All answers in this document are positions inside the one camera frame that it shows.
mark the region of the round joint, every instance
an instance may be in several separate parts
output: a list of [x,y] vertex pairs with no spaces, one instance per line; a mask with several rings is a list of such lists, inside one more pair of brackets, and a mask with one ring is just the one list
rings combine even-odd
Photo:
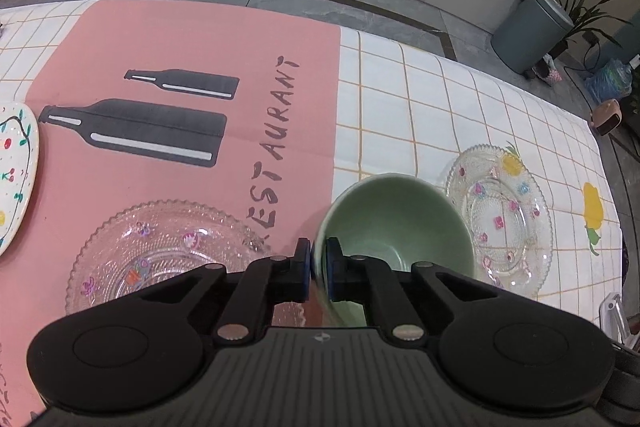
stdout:
[[418,341],[424,335],[424,330],[414,324],[402,324],[392,331],[393,336],[401,341]]
[[241,341],[249,334],[249,330],[242,324],[225,324],[218,328],[218,336],[226,341]]

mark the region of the clear glass plate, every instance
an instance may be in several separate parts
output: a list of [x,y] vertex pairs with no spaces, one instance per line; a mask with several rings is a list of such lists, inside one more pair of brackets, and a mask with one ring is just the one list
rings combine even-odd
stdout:
[[[66,313],[128,295],[208,263],[227,272],[267,257],[262,239],[224,212],[188,201],[153,201],[111,217],[84,244],[66,289]],[[304,325],[302,307],[276,307],[274,324]]]
[[542,191],[517,151],[467,149],[449,172],[446,194],[471,234],[476,279],[534,298],[549,271],[553,232]]

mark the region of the trash can lid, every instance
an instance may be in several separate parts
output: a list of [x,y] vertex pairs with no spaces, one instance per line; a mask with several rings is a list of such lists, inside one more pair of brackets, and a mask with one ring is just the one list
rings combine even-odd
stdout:
[[574,27],[574,22],[571,20],[568,13],[564,11],[564,8],[562,8],[562,5],[558,2],[558,0],[536,1],[563,30],[566,30],[568,32]]

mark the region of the gray trash can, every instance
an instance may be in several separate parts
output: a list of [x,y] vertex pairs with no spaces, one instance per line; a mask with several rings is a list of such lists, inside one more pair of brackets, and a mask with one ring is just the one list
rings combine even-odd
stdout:
[[524,0],[496,30],[491,45],[508,67],[522,74],[573,27],[558,0]]

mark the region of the yellow fruit print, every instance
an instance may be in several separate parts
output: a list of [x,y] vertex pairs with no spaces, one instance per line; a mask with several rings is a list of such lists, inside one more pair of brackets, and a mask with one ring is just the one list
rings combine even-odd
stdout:
[[502,168],[511,176],[518,176],[522,172],[522,162],[513,154],[502,156]]
[[589,248],[591,253],[599,255],[598,252],[593,250],[593,247],[600,241],[600,236],[596,233],[596,230],[600,229],[604,219],[602,201],[600,201],[597,188],[590,183],[584,184],[582,195],[584,196],[584,222],[587,236],[589,237]]

